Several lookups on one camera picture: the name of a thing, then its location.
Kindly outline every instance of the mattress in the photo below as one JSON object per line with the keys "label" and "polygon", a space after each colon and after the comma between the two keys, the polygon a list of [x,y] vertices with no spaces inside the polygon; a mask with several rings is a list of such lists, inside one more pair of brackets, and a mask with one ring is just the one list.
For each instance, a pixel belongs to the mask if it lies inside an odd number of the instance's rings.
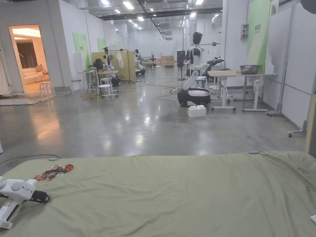
{"label": "mattress", "polygon": [[55,164],[74,169],[37,183],[0,236],[314,237],[316,160],[302,152],[32,160],[6,179]]}

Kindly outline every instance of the white foam block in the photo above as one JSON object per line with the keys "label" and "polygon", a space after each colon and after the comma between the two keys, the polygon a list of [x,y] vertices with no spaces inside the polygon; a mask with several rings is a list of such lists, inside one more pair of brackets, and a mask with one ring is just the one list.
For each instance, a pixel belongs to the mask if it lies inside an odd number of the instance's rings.
{"label": "white foam block", "polygon": [[203,105],[190,106],[188,109],[188,115],[191,118],[206,116],[206,108]]}

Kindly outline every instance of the polished concrete floor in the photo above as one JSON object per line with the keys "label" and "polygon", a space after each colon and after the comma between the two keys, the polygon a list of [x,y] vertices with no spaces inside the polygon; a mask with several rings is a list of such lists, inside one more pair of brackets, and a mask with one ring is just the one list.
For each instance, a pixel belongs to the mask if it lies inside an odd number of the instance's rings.
{"label": "polished concrete floor", "polygon": [[[305,137],[287,136],[295,127],[283,117],[264,112],[242,112],[242,102],[231,102],[237,112],[214,111],[206,117],[190,118],[178,101],[158,100],[168,95],[168,86],[180,86],[176,68],[150,70],[142,82],[123,83],[119,97],[84,100],[79,92],[31,106],[0,107],[0,161],[34,154],[68,157],[131,155],[205,155],[259,150],[303,150]],[[242,91],[230,91],[234,98]],[[161,99],[176,100],[176,95]],[[30,159],[7,161],[0,174]]]}

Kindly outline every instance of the room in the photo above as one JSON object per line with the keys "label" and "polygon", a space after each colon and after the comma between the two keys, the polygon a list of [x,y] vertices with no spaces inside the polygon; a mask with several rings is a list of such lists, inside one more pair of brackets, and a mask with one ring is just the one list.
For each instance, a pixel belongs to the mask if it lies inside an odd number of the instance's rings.
{"label": "room", "polygon": [[1,0],[3,235],[314,236],[315,13]]}

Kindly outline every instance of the hanging clothes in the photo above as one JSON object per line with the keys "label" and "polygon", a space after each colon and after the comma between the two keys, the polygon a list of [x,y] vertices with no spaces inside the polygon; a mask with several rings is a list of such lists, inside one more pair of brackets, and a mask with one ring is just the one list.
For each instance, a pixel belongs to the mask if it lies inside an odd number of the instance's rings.
{"label": "hanging clothes", "polygon": [[124,64],[123,64],[123,59],[122,59],[122,56],[121,56],[121,53],[118,52],[116,54],[116,59],[118,60],[118,66],[119,68],[123,68],[124,67]]}

